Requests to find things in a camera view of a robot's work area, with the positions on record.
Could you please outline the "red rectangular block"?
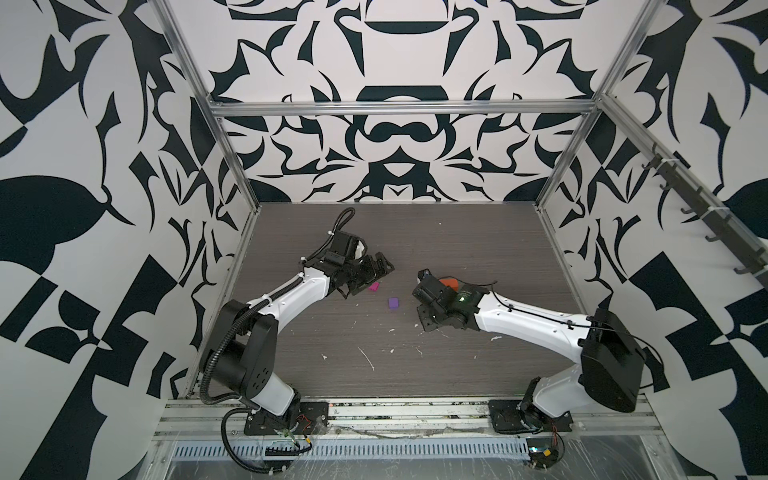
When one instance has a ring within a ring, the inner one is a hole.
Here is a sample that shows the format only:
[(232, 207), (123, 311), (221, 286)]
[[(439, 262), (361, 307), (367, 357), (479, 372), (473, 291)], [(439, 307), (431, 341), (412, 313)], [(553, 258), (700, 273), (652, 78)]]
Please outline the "red rectangular block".
[(440, 278), (439, 281), (443, 285), (453, 289), (454, 291), (458, 291), (459, 290), (459, 281), (457, 279), (453, 278), (453, 277)]

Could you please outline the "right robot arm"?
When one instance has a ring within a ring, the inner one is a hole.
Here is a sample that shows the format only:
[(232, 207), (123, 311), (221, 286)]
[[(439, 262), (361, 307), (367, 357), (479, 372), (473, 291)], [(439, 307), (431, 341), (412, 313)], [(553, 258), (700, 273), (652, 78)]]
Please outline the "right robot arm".
[(554, 352), (571, 366), (536, 377), (523, 399), (502, 417), (512, 432), (534, 432), (575, 408), (597, 404), (619, 413), (634, 412), (646, 355), (620, 319), (606, 309), (571, 314), (514, 301), (491, 284), (448, 280), (424, 269), (413, 291), (422, 328), (483, 331), (516, 338)]

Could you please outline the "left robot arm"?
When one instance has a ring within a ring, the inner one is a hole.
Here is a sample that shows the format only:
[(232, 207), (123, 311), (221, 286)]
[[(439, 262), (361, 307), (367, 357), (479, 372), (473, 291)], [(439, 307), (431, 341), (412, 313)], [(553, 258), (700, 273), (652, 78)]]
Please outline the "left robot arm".
[(341, 231), (302, 259), (300, 271), (283, 285), (247, 302), (228, 301), (200, 360), (200, 400), (236, 400), (275, 417), (293, 416), (300, 395), (275, 372), (282, 329), (329, 295), (357, 295), (394, 270), (384, 254), (370, 254), (361, 237)]

